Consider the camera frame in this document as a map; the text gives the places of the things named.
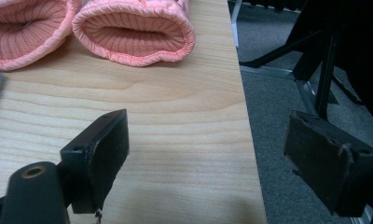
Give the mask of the white desk frame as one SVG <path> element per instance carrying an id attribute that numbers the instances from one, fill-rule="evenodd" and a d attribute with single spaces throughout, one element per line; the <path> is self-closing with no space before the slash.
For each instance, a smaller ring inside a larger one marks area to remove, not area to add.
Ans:
<path id="1" fill-rule="evenodd" d="M 242 0 L 235 0 L 234 8 L 232 9 L 232 12 L 230 14 L 231 28 L 232 28 L 234 43 L 236 47 L 239 46 L 237 19 L 239 16 L 241 5 L 242 5 Z"/>

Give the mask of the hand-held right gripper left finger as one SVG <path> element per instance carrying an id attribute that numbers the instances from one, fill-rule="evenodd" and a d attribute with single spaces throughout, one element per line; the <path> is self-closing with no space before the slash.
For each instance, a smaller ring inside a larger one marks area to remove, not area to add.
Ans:
<path id="1" fill-rule="evenodd" d="M 61 151 L 60 177 L 65 203 L 76 214 L 104 207 L 117 173 L 130 152 L 125 109 L 104 114 Z"/>

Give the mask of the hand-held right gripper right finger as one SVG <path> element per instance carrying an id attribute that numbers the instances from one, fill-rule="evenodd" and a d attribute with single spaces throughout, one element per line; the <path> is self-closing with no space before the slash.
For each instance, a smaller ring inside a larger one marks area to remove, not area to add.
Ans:
<path id="1" fill-rule="evenodd" d="M 289 117 L 284 155 L 332 214 L 360 217 L 373 209 L 373 147 L 304 112 Z"/>

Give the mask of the black tripod stand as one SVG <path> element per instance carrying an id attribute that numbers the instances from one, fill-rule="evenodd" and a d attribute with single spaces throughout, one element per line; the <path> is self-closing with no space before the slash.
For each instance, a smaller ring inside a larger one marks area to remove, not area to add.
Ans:
<path id="1" fill-rule="evenodd" d="M 327 104 L 332 81 L 340 85 L 334 77 L 335 59 L 340 39 L 340 32 L 317 31 L 284 44 L 281 47 L 250 62 L 239 62 L 239 65 L 249 68 L 259 68 L 285 54 L 299 48 L 309 47 L 300 57 L 292 74 L 295 80 L 308 82 L 318 66 L 321 66 L 318 90 L 313 102 L 316 114 L 327 119 Z"/>

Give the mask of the grey glove with pink cuff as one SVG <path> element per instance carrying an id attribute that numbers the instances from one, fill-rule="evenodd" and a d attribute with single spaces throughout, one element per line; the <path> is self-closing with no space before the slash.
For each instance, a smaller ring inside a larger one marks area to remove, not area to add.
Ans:
<path id="1" fill-rule="evenodd" d="M 34 63 L 72 33 L 81 0 L 0 0 L 0 71 Z"/>

